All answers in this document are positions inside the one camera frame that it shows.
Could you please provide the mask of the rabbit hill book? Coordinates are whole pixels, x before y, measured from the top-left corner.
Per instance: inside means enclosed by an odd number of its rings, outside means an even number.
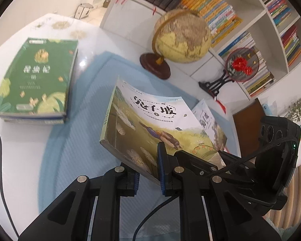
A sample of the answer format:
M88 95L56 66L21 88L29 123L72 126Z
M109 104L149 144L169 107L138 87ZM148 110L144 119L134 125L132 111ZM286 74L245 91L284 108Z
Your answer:
M102 128L101 145L121 162L159 183L157 144L184 150L222 168L225 162L182 97L145 93L117 79Z

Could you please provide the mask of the stack of sorted books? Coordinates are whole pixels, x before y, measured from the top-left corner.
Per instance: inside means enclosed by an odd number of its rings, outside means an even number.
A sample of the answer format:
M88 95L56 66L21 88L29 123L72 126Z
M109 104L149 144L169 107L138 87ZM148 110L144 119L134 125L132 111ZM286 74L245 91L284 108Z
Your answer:
M78 44L78 40L28 38L1 82L0 118L63 124Z

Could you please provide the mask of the brown wooden door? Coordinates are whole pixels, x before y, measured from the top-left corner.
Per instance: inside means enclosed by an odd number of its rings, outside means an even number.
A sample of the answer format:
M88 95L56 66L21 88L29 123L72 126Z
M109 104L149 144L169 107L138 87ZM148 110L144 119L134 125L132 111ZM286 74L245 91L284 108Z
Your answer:
M259 149L260 120L263 116L265 113L257 98L233 115L242 157Z

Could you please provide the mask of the potted green plant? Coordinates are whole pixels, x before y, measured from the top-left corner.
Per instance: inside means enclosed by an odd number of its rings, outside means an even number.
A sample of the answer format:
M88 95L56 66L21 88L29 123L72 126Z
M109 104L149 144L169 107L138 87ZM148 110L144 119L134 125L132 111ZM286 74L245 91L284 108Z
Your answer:
M284 117L295 123L301 121L301 98L289 106L288 112Z

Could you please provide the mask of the light blue table mat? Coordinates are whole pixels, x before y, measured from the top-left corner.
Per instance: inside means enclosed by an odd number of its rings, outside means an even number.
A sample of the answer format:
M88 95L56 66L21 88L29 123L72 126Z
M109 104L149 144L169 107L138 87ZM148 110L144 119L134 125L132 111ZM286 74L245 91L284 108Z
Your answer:
M219 149L237 154L232 124L214 110L208 113L227 138L217 144L193 112L208 106L208 101L197 100L119 55L97 55L72 87L68 121L54 126L47 141L39 209L46 209L77 177L92 179L127 163L140 173L140 181L134 197L121 199L120 240L179 240L177 200L143 227L140 223L165 201L158 143L164 143L168 154L184 150L216 166L222 165Z

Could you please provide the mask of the round embroidered fan on stand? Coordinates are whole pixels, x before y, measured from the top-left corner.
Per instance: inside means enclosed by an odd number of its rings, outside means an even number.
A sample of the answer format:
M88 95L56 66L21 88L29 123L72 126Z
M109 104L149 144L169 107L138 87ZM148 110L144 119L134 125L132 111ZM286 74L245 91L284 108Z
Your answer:
M253 48L238 48L228 57L222 76L213 82L199 82L199 87L216 98L228 82L243 83L253 78L259 69L259 58Z

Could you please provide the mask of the white bookshelf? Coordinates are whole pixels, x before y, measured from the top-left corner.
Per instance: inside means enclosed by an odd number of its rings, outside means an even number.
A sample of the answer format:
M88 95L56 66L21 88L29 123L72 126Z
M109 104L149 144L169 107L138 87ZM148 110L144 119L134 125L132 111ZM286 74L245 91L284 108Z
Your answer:
M217 45L210 49L216 58L240 34L251 33L261 51L268 69L279 82L301 64L301 52L292 64L288 64L281 36L293 25L301 45L301 17L295 10L280 26L276 26L262 0L225 0L235 9L242 22ZM152 49L154 26L165 11L145 0L111 0L101 21L101 28L118 34L146 50Z

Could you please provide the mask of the antique yellow desk globe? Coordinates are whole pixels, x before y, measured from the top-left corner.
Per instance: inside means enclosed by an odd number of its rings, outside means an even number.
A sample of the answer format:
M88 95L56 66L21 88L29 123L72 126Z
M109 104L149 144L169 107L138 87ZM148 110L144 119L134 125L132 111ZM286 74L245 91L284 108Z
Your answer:
M161 16L154 27L152 53L140 56L142 67L162 80L171 76L167 60L188 64L209 51L212 36L198 11L173 9Z

